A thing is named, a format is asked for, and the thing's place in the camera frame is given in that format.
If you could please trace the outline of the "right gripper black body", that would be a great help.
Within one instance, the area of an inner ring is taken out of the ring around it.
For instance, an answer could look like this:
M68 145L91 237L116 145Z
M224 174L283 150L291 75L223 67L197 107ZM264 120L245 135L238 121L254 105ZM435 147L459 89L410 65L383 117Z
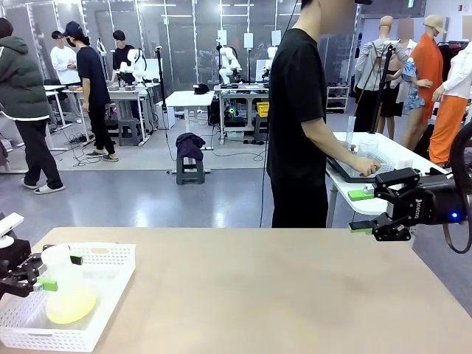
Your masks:
M427 176L394 191L390 218L404 226L461 223L467 219L462 193L452 178Z

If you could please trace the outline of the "person's right hand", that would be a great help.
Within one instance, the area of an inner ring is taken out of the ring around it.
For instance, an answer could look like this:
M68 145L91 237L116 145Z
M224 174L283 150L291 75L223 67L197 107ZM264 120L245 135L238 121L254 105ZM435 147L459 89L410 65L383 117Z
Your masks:
M366 157L357 157L353 169L360 173L361 176L371 176L382 167L380 162Z

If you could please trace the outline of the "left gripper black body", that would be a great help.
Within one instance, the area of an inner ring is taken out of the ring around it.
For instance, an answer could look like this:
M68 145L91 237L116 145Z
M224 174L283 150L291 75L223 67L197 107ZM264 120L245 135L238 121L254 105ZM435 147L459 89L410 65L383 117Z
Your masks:
M1 275L7 275L9 271L16 269L27 260L30 255L30 242L28 240L15 239L12 245L1 249Z

